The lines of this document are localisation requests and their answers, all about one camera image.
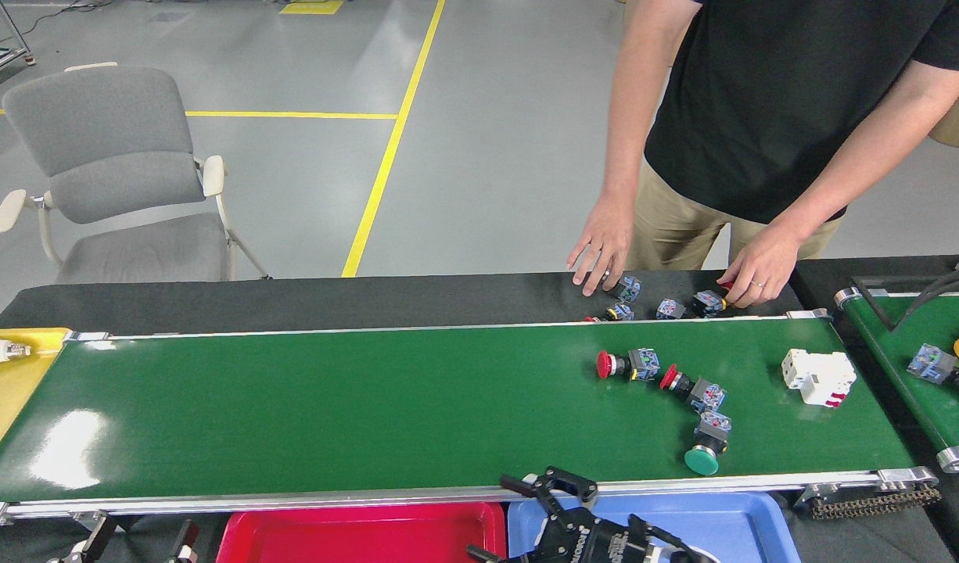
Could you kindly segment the person's right hand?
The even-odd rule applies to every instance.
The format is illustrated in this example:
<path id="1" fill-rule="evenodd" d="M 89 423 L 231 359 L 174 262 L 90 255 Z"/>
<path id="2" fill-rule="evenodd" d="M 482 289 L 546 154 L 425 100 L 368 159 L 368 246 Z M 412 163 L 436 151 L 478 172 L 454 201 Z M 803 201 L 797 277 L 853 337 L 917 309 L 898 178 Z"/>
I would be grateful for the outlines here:
<path id="1" fill-rule="evenodd" d="M 582 295 L 618 285 L 633 235 L 634 192 L 605 190 L 591 207 L 582 232 L 566 258 L 573 285 Z"/>

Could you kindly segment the person's left hand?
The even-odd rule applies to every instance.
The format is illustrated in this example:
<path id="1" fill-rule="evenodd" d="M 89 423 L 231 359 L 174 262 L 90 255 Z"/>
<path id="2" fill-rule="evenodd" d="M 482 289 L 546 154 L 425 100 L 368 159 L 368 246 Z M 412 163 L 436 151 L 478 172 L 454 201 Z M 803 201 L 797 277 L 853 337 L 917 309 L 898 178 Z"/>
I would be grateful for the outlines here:
<path id="1" fill-rule="evenodd" d="M 777 299 L 790 278 L 803 240 L 787 227 L 769 225 L 744 246 L 719 282 L 730 282 L 726 301 L 737 309 Z"/>

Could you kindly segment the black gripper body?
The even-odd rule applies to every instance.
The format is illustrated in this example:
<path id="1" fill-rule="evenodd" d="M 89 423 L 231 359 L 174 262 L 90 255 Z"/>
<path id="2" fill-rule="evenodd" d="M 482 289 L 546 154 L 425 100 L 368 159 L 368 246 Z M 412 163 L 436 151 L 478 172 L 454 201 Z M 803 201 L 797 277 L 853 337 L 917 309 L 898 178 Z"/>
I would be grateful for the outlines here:
<path id="1" fill-rule="evenodd" d="M 652 542 L 647 525 L 630 514 L 625 524 L 595 516 L 586 508 L 564 510 L 545 519 L 541 538 L 527 562 L 645 562 Z"/>

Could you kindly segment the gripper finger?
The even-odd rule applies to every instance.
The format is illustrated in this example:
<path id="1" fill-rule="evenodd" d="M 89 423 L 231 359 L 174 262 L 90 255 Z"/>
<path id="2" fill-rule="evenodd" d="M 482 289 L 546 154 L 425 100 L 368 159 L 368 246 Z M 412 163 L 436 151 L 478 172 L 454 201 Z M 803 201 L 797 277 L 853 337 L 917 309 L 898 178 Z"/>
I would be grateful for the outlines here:
<path id="1" fill-rule="evenodd" d="M 116 519 L 109 515 L 95 515 L 94 522 L 89 538 L 79 544 L 79 562 L 97 562 L 117 529 Z"/>
<path id="2" fill-rule="evenodd" d="M 476 562 L 490 562 L 490 563 L 522 563 L 522 562 L 536 562 L 537 556 L 540 555 L 539 550 L 533 550 L 526 553 L 519 554 L 515 557 L 501 557 L 495 554 L 494 552 L 487 551 L 486 549 L 480 548 L 479 546 L 469 544 L 466 546 L 466 553 L 470 556 L 471 559 L 476 560 Z"/>
<path id="3" fill-rule="evenodd" d="M 510 489 L 524 497 L 536 499 L 548 515 L 564 513 L 562 505 L 552 495 L 554 489 L 568 493 L 586 505 L 591 505 L 598 495 L 597 482 L 555 466 L 547 466 L 543 474 L 530 480 L 502 474 L 500 485 L 501 488 Z"/>
<path id="4" fill-rule="evenodd" d="M 185 520 L 174 542 L 172 554 L 168 557 L 170 563 L 191 563 L 198 561 L 195 543 L 199 537 L 200 528 L 193 520 Z"/>

